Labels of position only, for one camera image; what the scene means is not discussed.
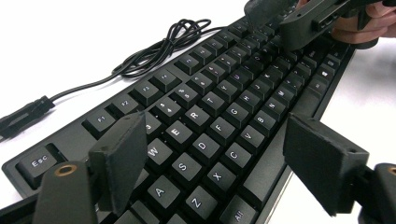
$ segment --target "computer keyboard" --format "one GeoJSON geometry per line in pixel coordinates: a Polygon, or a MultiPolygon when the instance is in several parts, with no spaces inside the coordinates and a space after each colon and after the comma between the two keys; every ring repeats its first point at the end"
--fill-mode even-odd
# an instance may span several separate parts
{"type": "Polygon", "coordinates": [[[148,161],[121,217],[102,223],[254,223],[271,216],[289,176],[289,112],[320,118],[353,49],[318,37],[282,49],[285,11],[251,33],[242,18],[142,77],[3,165],[22,197],[63,161],[84,161],[121,117],[146,112],[148,161]]]}

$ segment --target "black cable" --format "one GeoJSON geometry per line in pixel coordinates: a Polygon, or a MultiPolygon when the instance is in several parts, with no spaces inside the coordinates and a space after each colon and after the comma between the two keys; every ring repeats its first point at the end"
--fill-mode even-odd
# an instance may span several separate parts
{"type": "Polygon", "coordinates": [[[168,31],[166,38],[153,44],[147,49],[142,49],[129,56],[123,63],[118,65],[109,77],[102,80],[75,87],[73,89],[60,92],[51,98],[43,96],[40,99],[24,106],[20,110],[0,119],[0,140],[16,135],[22,128],[32,124],[34,120],[41,118],[50,109],[55,107],[54,102],[70,93],[82,91],[108,82],[109,80],[122,76],[126,78],[141,77],[151,71],[173,52],[185,49],[195,43],[202,35],[217,31],[223,27],[205,30],[211,20],[203,19],[199,21],[180,20],[173,24],[168,31]]]}

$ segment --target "white surface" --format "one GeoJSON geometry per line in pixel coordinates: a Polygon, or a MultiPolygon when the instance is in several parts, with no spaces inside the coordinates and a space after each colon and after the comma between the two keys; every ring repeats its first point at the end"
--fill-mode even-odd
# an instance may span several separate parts
{"type": "MultiPolygon", "coordinates": [[[[212,20],[210,27],[228,25],[244,15],[245,3],[226,0],[2,1],[0,118],[43,95],[51,97],[108,76],[131,53],[163,39],[170,25],[182,18],[208,18],[212,20]],[[230,13],[221,7],[227,7],[230,13]]],[[[372,153],[370,164],[396,163],[391,141],[393,127],[396,127],[396,79],[391,73],[396,71],[396,48],[392,43],[388,46],[392,46],[392,50],[375,48],[373,51],[378,49],[375,53],[367,50],[357,54],[355,65],[351,65],[354,73],[342,79],[322,119],[369,150],[372,153]]],[[[41,122],[0,143],[0,164],[59,130],[130,82],[117,79],[111,85],[66,97],[67,100],[58,103],[41,122]]],[[[0,184],[0,208],[21,199],[3,172],[0,172],[0,184]]],[[[272,220],[273,223],[325,223],[326,220],[353,223],[356,218],[350,217],[347,221],[341,216],[328,218],[294,177],[272,220]]]]}

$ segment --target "spacebar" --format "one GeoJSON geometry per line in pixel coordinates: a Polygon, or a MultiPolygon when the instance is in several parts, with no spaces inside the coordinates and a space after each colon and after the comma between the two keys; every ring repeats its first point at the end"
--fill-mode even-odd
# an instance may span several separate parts
{"type": "MultiPolygon", "coordinates": [[[[299,101],[292,109],[298,113],[312,117],[316,112],[320,99],[309,89],[305,90],[299,101]]],[[[283,157],[283,140],[285,138],[286,122],[282,124],[273,141],[262,154],[247,180],[244,182],[240,193],[253,206],[262,210],[267,202],[277,180],[286,167],[283,157]]]]}

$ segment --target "keyboard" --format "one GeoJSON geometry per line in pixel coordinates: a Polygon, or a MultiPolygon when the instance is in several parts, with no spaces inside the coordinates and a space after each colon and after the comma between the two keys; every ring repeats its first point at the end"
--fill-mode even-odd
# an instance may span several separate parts
{"type": "Polygon", "coordinates": [[[263,223],[289,177],[288,113],[319,119],[353,48],[318,37],[282,49],[278,25],[233,22],[3,165],[22,197],[89,149],[124,115],[146,112],[148,161],[121,217],[102,223],[263,223]]]}

